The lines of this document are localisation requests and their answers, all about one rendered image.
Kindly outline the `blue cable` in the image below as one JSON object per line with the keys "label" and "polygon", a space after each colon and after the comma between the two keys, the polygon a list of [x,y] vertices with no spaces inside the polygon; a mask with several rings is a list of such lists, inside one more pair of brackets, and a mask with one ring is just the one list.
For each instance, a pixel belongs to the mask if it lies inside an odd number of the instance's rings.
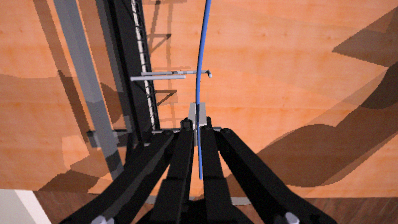
{"label": "blue cable", "polygon": [[201,80],[202,60],[203,60],[203,52],[204,52],[210,6],[211,6],[211,0],[206,0],[201,37],[200,37],[199,53],[198,53],[197,73],[196,73],[196,118],[197,118],[198,164],[199,164],[200,180],[202,180],[202,156],[201,156],[200,137],[199,137],[200,80]]}

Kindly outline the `black metal rack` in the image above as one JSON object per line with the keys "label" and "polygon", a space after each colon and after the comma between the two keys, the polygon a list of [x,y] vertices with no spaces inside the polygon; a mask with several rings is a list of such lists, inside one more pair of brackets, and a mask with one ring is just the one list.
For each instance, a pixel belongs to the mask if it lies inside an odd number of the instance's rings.
{"label": "black metal rack", "polygon": [[[197,70],[152,72],[142,0],[96,0],[127,128],[112,130],[76,0],[53,2],[95,128],[86,134],[92,148],[102,149],[114,181],[161,132],[181,130],[161,129],[153,80],[185,79],[186,75],[179,74],[196,74]],[[117,147],[126,147],[124,165]]]}

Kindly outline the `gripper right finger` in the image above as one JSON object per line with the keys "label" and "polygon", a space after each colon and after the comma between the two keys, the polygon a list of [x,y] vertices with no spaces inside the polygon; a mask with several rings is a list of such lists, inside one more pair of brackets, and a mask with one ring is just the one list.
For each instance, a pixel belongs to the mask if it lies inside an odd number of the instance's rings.
{"label": "gripper right finger", "polygon": [[264,224],[338,224],[291,191],[232,129],[213,130],[205,102],[199,137],[207,224],[238,224],[219,153]]}

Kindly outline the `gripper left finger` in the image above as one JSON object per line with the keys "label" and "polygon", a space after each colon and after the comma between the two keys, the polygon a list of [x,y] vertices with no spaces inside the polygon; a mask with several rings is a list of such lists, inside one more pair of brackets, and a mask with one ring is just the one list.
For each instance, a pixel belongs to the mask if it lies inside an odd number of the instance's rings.
{"label": "gripper left finger", "polygon": [[195,118],[193,102],[180,132],[161,132],[99,196],[58,224],[131,224],[169,165],[147,224],[179,224],[190,194]]}

